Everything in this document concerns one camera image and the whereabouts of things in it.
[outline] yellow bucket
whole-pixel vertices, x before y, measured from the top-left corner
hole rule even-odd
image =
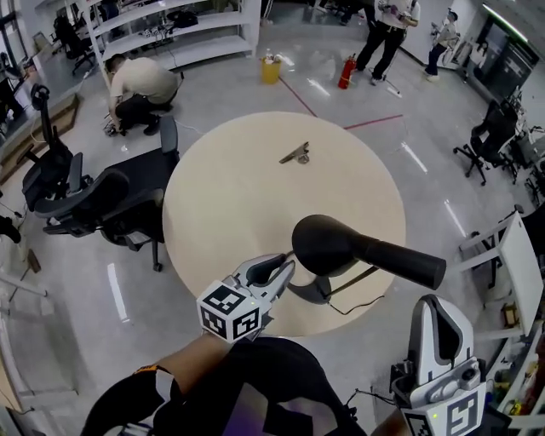
[[[272,64],[267,64],[265,59],[261,59],[261,80],[269,85],[275,84],[280,78],[280,66],[282,62],[275,60]]]

